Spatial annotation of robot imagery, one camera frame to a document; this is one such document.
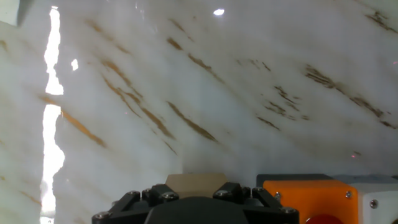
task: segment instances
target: white marble surface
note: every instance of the white marble surface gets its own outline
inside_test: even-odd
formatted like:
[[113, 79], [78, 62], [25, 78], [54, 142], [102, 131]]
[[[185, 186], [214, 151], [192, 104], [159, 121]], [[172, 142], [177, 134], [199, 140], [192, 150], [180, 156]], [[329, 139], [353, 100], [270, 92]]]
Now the white marble surface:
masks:
[[398, 173], [397, 1], [29, 6], [0, 22], [1, 223], [88, 224], [181, 172]]

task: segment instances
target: brown marble vein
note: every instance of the brown marble vein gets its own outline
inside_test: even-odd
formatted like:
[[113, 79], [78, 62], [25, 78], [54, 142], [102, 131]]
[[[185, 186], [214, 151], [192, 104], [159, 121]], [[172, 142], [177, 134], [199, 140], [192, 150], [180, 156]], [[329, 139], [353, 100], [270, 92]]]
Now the brown marble vein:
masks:
[[254, 60], [250, 59], [249, 61], [252, 63], [252, 65], [256, 66], [258, 70], [260, 70], [260, 67], [254, 62]]
[[297, 104], [296, 102], [294, 102], [293, 100], [291, 100], [291, 99], [289, 99], [288, 98], [288, 94], [284, 91], [284, 89], [281, 87], [281, 86], [274, 86], [274, 88], [276, 89], [276, 90], [278, 90], [278, 92], [279, 92], [279, 95], [281, 96], [281, 97], [283, 97], [283, 99], [285, 99], [285, 100], [287, 100], [287, 101], [289, 101], [289, 102], [291, 102], [291, 103], [293, 103], [293, 104]]
[[125, 97], [123, 96], [123, 94], [121, 93], [121, 89], [118, 88], [116, 89], [115, 87], [112, 86], [112, 84], [103, 76], [103, 79], [105, 81], [105, 83], [107, 84], [107, 86], [114, 92], [116, 93], [120, 99], [122, 99], [122, 101], [126, 104], [126, 106], [131, 110], [131, 112], [133, 112], [135, 115], [137, 115], [139, 118], [140, 116], [131, 108], [131, 106], [129, 105], [129, 103], [126, 101]]
[[174, 113], [176, 113], [181, 119], [183, 119], [183, 121], [185, 121], [185, 123], [188, 126], [190, 126], [194, 131], [196, 131], [198, 134], [202, 135], [203, 137], [205, 137], [211, 141], [218, 142], [208, 131], [204, 130], [199, 125], [197, 125], [194, 122], [187, 119], [174, 104], [172, 104], [170, 102], [167, 102], [167, 103], [173, 109]]
[[102, 37], [104, 37], [108, 41], [113, 41], [113, 38], [110, 37], [108, 34], [104, 32], [104, 30], [93, 20], [87, 19], [85, 23], [93, 28], [97, 33], [101, 34]]
[[194, 40], [187, 34], [187, 32], [185, 31], [184, 28], [182, 28], [182, 26], [174, 19], [169, 19], [169, 21], [175, 25], [180, 31], [184, 32], [185, 35], [187, 35], [188, 39], [190, 39], [192, 42], [194, 42]]
[[177, 49], [177, 50], [182, 50], [182, 47], [181, 47], [175, 40], [173, 40], [173, 38], [169, 37], [169, 38], [167, 39], [167, 42], [168, 42], [169, 44], [171, 44], [175, 49]]
[[174, 149], [169, 145], [169, 144], [167, 144], [167, 142], [165, 142], [165, 141], [163, 141], [170, 149], [171, 149], [171, 151], [173, 151], [174, 152], [174, 154], [176, 154], [177, 155], [177, 153], [174, 151]]
[[[126, 76], [122, 71], [120, 71], [119, 67], [118, 67], [116, 64], [114, 64], [113, 62], [110, 62], [110, 61], [102, 61], [102, 64], [103, 64], [105, 67], [108, 67], [108, 68], [112, 69], [116, 74], [118, 74], [118, 75], [123, 79], [123, 81], [125, 82], [125, 84], [135, 92], [135, 94], [137, 94], [138, 96], [140, 96], [141, 98], [143, 98], [143, 96], [142, 96], [137, 90], [135, 90], [135, 88], [132, 87], [131, 81], [127, 78], [127, 76]], [[125, 95], [127, 95], [128, 97], [130, 97], [131, 99], [133, 99], [134, 102], [136, 102], [137, 105], [140, 107], [140, 109], [142, 110], [142, 112], [144, 112], [144, 113], [147, 115], [147, 117], [148, 117], [153, 123], [155, 123], [155, 124], [157, 125], [157, 127], [164, 133], [164, 135], [166, 135], [167, 137], [170, 137], [170, 138], [172, 138], [172, 139], [175, 139], [174, 136], [172, 135], [172, 133], [164, 126], [163, 122], [161, 122], [161, 120], [160, 120], [159, 118], [157, 118], [153, 113], [151, 113], [148, 109], [146, 109], [146, 108], [144, 108], [144, 107], [142, 106], [142, 101], [141, 101], [138, 97], [136, 97], [136, 96], [135, 96], [134, 94], [132, 94], [132, 93], [128, 93], [128, 92], [123, 91], [121, 88], [116, 89], [115, 87], [112, 86], [112, 84], [110, 84], [110, 82], [109, 82], [104, 76], [103, 76], [103, 78], [104, 78], [104, 81], [106, 82], [107, 86], [109, 86], [109, 88], [110, 88], [112, 91], [114, 91], [117, 95], [120, 96], [120, 98], [122, 99], [122, 101], [127, 105], [127, 107], [128, 107], [134, 114], [136, 114], [138, 117], [140, 117], [140, 116], [131, 108], [131, 106], [129, 105], [129, 103], [127, 102], [127, 100], [125, 99], [125, 97], [123, 96], [122, 93], [124, 93]]]
[[326, 88], [338, 90], [340, 93], [348, 97], [352, 102], [354, 102], [358, 106], [365, 108], [371, 113], [373, 113], [379, 119], [381, 124], [392, 129], [397, 129], [397, 127], [393, 126], [387, 121], [382, 120], [382, 117], [384, 115], [383, 111], [370, 104], [369, 101], [364, 99], [363, 97], [353, 96], [353, 94], [351, 94], [349, 88], [346, 85], [340, 82], [337, 83], [334, 82], [331, 78], [321, 74], [321, 72], [319, 72], [316, 68], [313, 68], [311, 65], [307, 65], [306, 70], [307, 70], [307, 74], [305, 75], [306, 77], [311, 78], [317, 83], [321, 83]]
[[203, 63], [203, 61], [199, 58], [195, 58], [194, 56], [191, 55], [191, 53], [188, 54], [188, 57], [192, 60], [192, 62], [195, 62], [197, 65], [201, 66], [204, 68], [208, 73], [210, 73], [217, 81], [221, 82], [222, 84], [225, 84], [225, 82], [213, 71], [211, 66], [207, 66]]
[[264, 62], [262, 64], [268, 71], [271, 71], [271, 69]]
[[383, 29], [387, 30], [387, 31], [393, 31], [394, 33], [398, 34], [398, 32], [387, 26], [386, 22], [388, 20], [388, 18], [386, 16], [383, 16], [380, 12], [375, 12], [373, 15], [365, 15], [368, 19], [374, 21], [377, 25], [379, 25], [380, 27], [382, 27]]
[[30, 196], [28, 193], [23, 192], [23, 191], [19, 191], [21, 194], [25, 195], [26, 197], [28, 197], [31, 201], [33, 201], [34, 203], [42, 206], [42, 202], [40, 202], [39, 200], [36, 200], [34, 197]]
[[300, 111], [299, 109], [297, 109], [296, 106], [294, 106], [291, 102], [285, 102], [285, 104], [291, 108], [293, 108], [295, 111]]
[[7, 43], [4, 40], [0, 40], [0, 46], [6, 51], [8, 52], [8, 46]]
[[130, 55], [131, 55], [130, 51], [126, 50], [124, 47], [120, 46], [119, 44], [116, 44], [116, 47], [117, 47], [121, 52], [123, 52], [123, 53], [125, 53], [125, 54], [130, 54]]
[[[49, 104], [53, 104], [53, 105], [57, 105], [56, 102], [54, 102], [53, 100], [51, 100], [48, 97], [42, 97], [42, 100], [44, 100], [46, 103]], [[64, 109], [61, 108], [61, 112], [62, 112], [62, 116], [64, 118], [66, 118], [75, 128], [77, 128], [77, 130], [81, 131], [84, 135], [86, 135], [87, 137], [89, 137], [91, 140], [93, 140], [94, 142], [96, 142], [97, 144], [99, 144], [100, 146], [106, 148], [106, 144], [105, 142], [95, 136], [94, 134], [92, 134], [84, 125], [82, 125], [76, 118], [72, 117], [69, 113], [67, 113]]]
[[170, 131], [164, 126], [164, 124], [161, 122], [159, 118], [157, 118], [155, 115], [153, 115], [150, 111], [148, 111], [145, 108], [141, 108], [142, 112], [144, 112], [149, 119], [152, 120], [153, 123], [157, 125], [157, 128], [163, 132], [164, 135], [166, 135], [169, 138], [175, 139], [175, 137], [170, 133]]
[[130, 89], [132, 89], [138, 96], [140, 96], [141, 98], [143, 98], [143, 96], [132, 86], [131, 81], [127, 78], [127, 76], [126, 76], [122, 71], [120, 71], [119, 67], [118, 67], [115, 63], [113, 63], [113, 62], [111, 62], [111, 61], [109, 61], [109, 60], [103, 60], [101, 63], [102, 63], [105, 67], [110, 68], [110, 69], [113, 70], [116, 74], [118, 74], [118, 75], [123, 79], [123, 81], [125, 82], [125, 84], [126, 84]]
[[278, 129], [278, 131], [280, 131], [280, 129], [279, 129], [277, 126], [275, 126], [274, 124], [272, 124], [271, 122], [269, 122], [269, 121], [267, 121], [267, 120], [265, 120], [265, 119], [263, 119], [263, 118], [260, 118], [260, 117], [257, 117], [257, 119], [259, 119], [260, 121], [262, 121], [262, 122], [268, 124], [269, 126], [271, 126], [271, 127], [273, 127], [273, 128], [276, 128], [276, 129]]
[[272, 112], [275, 112], [275, 113], [277, 113], [277, 114], [283, 116], [284, 118], [291, 119], [292, 121], [295, 121], [295, 120], [296, 120], [295, 117], [293, 117], [292, 115], [287, 114], [286, 110], [283, 109], [282, 107], [280, 107], [279, 105], [277, 105], [277, 104], [275, 104], [275, 103], [273, 103], [273, 102], [271, 102], [271, 101], [269, 102], [269, 104], [270, 104], [272, 107], [271, 107], [271, 106], [264, 106], [267, 110], [270, 110], [270, 111], [272, 111]]

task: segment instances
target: black mechanical part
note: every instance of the black mechanical part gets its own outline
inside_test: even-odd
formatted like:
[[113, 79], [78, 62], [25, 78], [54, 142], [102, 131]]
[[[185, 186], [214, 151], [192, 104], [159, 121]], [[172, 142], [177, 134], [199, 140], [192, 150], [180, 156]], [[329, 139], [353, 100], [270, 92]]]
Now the black mechanical part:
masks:
[[221, 186], [214, 194], [214, 199], [225, 200], [237, 204], [244, 203], [243, 191], [238, 183], [227, 182]]
[[266, 180], [333, 180], [325, 174], [259, 174], [256, 185], [262, 187]]
[[155, 185], [144, 190], [142, 198], [137, 192], [127, 193], [108, 212], [92, 218], [92, 224], [188, 223], [299, 224], [299, 212], [282, 207], [263, 188], [227, 182], [213, 198], [179, 199], [167, 185]]

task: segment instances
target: bolt head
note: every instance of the bolt head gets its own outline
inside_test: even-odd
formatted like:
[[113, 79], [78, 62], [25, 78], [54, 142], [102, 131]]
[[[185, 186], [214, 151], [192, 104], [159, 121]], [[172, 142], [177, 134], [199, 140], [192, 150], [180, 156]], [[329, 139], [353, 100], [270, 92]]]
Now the bolt head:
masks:
[[166, 192], [162, 194], [162, 198], [166, 200], [175, 199], [178, 195], [174, 192]]
[[94, 217], [97, 219], [105, 219], [109, 218], [112, 215], [111, 212], [99, 212]]
[[136, 190], [132, 190], [130, 192], [128, 192], [129, 195], [140, 195], [141, 193], [136, 191]]
[[219, 197], [226, 197], [232, 195], [232, 193], [227, 190], [219, 190], [216, 192], [216, 195]]
[[294, 208], [292, 208], [292, 207], [282, 207], [282, 208], [280, 208], [280, 210], [281, 210], [283, 213], [286, 213], [286, 214], [290, 214], [290, 213], [296, 212], [296, 209], [294, 209]]
[[346, 198], [351, 198], [353, 196], [353, 194], [350, 191], [346, 192]]
[[276, 192], [274, 198], [275, 198], [278, 202], [280, 202], [281, 196], [282, 196], [282, 195], [281, 195], [279, 192]]
[[370, 206], [373, 209], [377, 209], [377, 207], [379, 206], [379, 202], [376, 199], [373, 199], [371, 200]]
[[255, 188], [253, 188], [253, 190], [256, 190], [258, 192], [264, 191], [264, 189], [262, 187], [255, 187]]

